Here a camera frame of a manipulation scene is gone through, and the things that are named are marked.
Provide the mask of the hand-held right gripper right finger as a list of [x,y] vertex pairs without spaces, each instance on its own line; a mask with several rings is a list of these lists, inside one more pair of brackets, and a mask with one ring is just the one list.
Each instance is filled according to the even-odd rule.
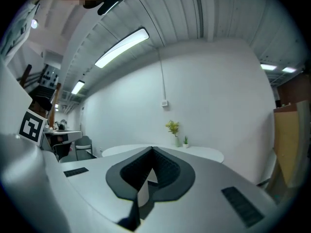
[[[140,225],[141,233],[263,233],[276,212],[273,199],[262,189],[219,162],[162,147],[189,163],[195,171],[193,186],[179,200],[156,202]],[[247,227],[223,189],[235,187],[263,216]]]

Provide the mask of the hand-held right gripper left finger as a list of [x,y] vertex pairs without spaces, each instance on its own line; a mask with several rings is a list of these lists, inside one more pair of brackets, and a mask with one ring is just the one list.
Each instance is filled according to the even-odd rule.
[[153,204],[149,201],[148,182],[145,181],[138,192],[137,207],[130,200],[118,198],[106,182],[107,171],[116,163],[145,150],[145,146],[118,146],[105,150],[103,157],[93,158],[89,153],[87,160],[74,161],[70,154],[60,160],[63,171],[86,168],[82,174],[68,177],[77,192],[96,211],[114,223],[128,227],[130,223],[143,224],[148,210]]

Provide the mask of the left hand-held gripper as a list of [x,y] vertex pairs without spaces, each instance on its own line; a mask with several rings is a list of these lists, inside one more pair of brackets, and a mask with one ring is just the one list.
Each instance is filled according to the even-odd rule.
[[18,135],[40,145],[46,119],[29,110],[32,98],[0,62],[0,133]]

